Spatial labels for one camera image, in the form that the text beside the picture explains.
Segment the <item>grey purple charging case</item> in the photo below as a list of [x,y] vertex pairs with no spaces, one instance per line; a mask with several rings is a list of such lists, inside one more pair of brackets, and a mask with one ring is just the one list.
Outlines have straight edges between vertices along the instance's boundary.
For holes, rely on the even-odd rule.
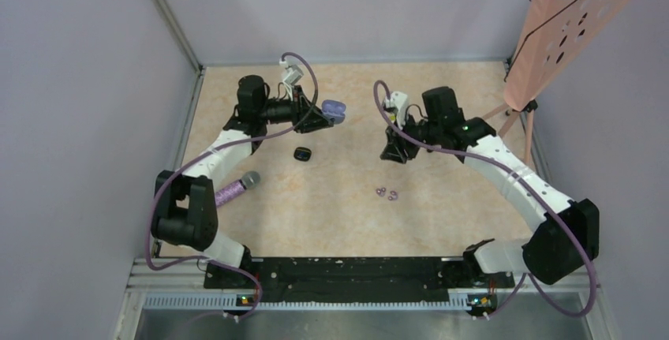
[[325,99],[321,105],[323,115],[335,125],[342,124],[345,121],[346,108],[346,104],[333,99]]

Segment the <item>glossy black charging case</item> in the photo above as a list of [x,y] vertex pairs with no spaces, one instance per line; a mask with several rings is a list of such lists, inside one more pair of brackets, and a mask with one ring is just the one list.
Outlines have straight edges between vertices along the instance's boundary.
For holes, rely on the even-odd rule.
[[312,158],[312,150],[306,147],[296,147],[293,157],[300,162],[308,162]]

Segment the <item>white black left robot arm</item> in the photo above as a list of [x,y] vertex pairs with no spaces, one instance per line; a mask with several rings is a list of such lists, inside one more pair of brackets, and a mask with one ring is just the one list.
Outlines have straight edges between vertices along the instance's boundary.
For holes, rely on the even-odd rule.
[[223,278],[234,287],[250,283],[253,267],[246,261],[248,249],[219,229],[218,185],[268,138],[268,125],[290,123],[296,133],[311,133],[335,124],[305,96],[300,85],[286,91],[283,98],[271,98],[262,77],[242,77],[233,115],[215,142],[183,171],[164,170],[156,178],[150,225],[153,238],[223,264]]

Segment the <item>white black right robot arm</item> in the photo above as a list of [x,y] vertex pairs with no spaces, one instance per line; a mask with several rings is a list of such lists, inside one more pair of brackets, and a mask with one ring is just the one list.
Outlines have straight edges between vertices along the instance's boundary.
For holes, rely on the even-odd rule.
[[532,235],[512,241],[483,240],[463,253],[468,284],[484,286],[495,273],[530,274],[553,285],[580,267],[589,274],[600,253],[600,213],[588,199],[576,201],[550,186],[504,144],[483,119],[467,119],[453,89],[422,95],[424,117],[409,114],[409,97],[384,91],[379,109],[387,118],[380,158],[405,164],[421,148],[454,155],[485,177],[523,218]]

